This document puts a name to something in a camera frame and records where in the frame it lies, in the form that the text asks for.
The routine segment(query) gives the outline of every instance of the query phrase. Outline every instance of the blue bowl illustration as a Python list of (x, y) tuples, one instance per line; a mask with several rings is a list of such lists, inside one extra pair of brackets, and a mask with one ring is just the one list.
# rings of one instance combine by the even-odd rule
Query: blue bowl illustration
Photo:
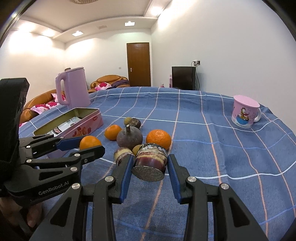
[(247, 120), (243, 120), (242, 118), (239, 118), (238, 116), (237, 116), (237, 122), (240, 123), (241, 125), (248, 124), (248, 121)]

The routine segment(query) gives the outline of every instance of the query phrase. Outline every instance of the tangerine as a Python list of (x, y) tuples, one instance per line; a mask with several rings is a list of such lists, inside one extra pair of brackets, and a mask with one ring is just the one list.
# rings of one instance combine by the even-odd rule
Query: tangerine
[(118, 133), (121, 131), (121, 127), (118, 125), (112, 125), (105, 131), (105, 137), (110, 141), (116, 141)]
[(80, 141), (79, 148), (80, 150), (83, 150), (83, 149), (91, 148), (94, 146), (100, 146), (100, 145), (102, 145), (102, 143), (98, 138), (94, 136), (85, 136)]
[(172, 138), (166, 131), (153, 130), (148, 133), (146, 143), (155, 143), (168, 150), (172, 143)]

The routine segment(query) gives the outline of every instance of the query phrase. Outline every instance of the brown door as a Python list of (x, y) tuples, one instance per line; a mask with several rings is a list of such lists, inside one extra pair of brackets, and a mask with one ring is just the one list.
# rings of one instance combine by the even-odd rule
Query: brown door
[(151, 86), (149, 43), (127, 44), (128, 79), (131, 86)]

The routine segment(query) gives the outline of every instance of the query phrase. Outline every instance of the blue tablecloth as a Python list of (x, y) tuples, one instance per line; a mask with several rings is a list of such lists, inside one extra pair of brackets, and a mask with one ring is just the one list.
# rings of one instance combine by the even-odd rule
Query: blue tablecloth
[[(293, 222), (296, 137), (268, 108), (261, 106), (262, 118), (252, 129), (242, 129), (231, 121), (233, 98), (219, 94), (131, 87), (98, 91), (90, 98), (89, 107), (99, 108), (104, 121), (92, 135), (101, 140), (106, 154), (83, 169), (83, 185), (96, 183), (114, 168), (118, 146), (104, 137), (104, 130), (111, 124), (124, 127), (125, 117), (136, 117), (144, 124), (143, 136), (153, 129), (172, 136), (170, 152), (192, 176), (212, 185), (229, 183), (269, 240), (280, 240)], [(33, 135), (66, 111), (66, 106), (59, 106), (35, 117), (20, 128), (20, 137)], [(56, 199), (46, 201), (46, 208)], [(91, 210), (90, 205), (87, 240), (91, 240)], [(113, 212), (118, 241), (183, 240), (187, 206), (174, 199), (169, 176), (156, 183), (132, 176), (127, 199), (114, 205)], [(212, 219), (209, 240), (213, 240)]]

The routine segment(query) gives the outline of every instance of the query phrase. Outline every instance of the blue gripper pad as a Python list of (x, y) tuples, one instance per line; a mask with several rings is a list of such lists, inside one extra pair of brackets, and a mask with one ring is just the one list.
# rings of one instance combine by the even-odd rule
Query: blue gripper pad
[(119, 196), (119, 200), (121, 203), (123, 203), (123, 201), (126, 199), (126, 196), (128, 194), (128, 187), (131, 181), (131, 170), (133, 168), (133, 163), (134, 163), (134, 156), (131, 155), (122, 179), (122, 183), (121, 183), (121, 193)]
[(170, 182), (172, 184), (175, 199), (177, 199), (178, 203), (181, 203), (182, 197), (180, 192), (180, 182), (175, 167), (173, 165), (171, 155), (168, 156), (168, 173), (170, 175)]
[(57, 149), (60, 149), (61, 151), (71, 150), (74, 148), (78, 148), (80, 145), (80, 141), (84, 138), (82, 137), (75, 137), (75, 138), (69, 138), (69, 139), (61, 139), (60, 142), (57, 144)]

